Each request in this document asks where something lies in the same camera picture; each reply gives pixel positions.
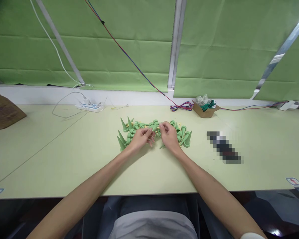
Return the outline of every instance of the left hand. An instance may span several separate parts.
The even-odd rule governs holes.
[[[152,128],[140,128],[136,131],[132,141],[127,148],[132,149],[133,151],[140,150],[146,143],[149,143],[150,146],[153,146],[155,142],[155,132],[152,131]]]

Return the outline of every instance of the hand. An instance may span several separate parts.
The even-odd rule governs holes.
[[[170,151],[175,152],[180,149],[178,144],[176,129],[167,121],[159,124],[159,129],[162,134],[162,141],[166,148]]]
[[[152,132],[152,128],[140,128],[135,132],[135,135],[128,145],[128,148],[135,152],[138,152],[146,143],[153,146],[155,142],[155,132]]]

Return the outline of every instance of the white shirt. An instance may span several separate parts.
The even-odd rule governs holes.
[[[156,238],[197,239],[195,228],[183,214],[171,211],[138,211],[118,218],[109,239]],[[264,239],[255,233],[245,233],[241,239]]]

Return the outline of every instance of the table surface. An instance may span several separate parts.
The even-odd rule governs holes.
[[[27,117],[0,130],[0,181],[86,114],[64,119],[51,113],[53,107],[19,106]],[[57,106],[55,110],[63,116],[77,112],[80,111],[69,106]]]
[[[184,152],[229,191],[293,189],[286,178],[299,180],[299,110],[219,110],[212,118],[200,118],[194,111],[171,112],[164,106],[119,110],[107,107],[73,122],[4,178],[0,182],[0,188],[4,188],[0,199],[66,196],[120,152],[116,136],[118,130],[127,136],[120,122],[120,117],[127,121],[127,116],[142,122],[175,120],[186,125],[193,132],[191,146],[183,147]],[[207,139],[207,131],[223,132],[244,163],[224,163]],[[32,134],[40,138],[42,133],[47,132]],[[166,148],[159,149],[161,144],[161,139],[156,139],[153,148],[144,147],[122,168],[103,195],[196,192],[178,161]],[[6,145],[13,148],[15,142]]]

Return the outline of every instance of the small cardboard box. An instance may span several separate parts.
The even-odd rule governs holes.
[[[205,112],[203,109],[194,102],[193,110],[199,115],[200,118],[210,118],[213,116],[214,112],[221,109],[218,105],[214,109],[207,109]]]
[[[27,116],[10,100],[0,95],[0,129],[6,128]]]

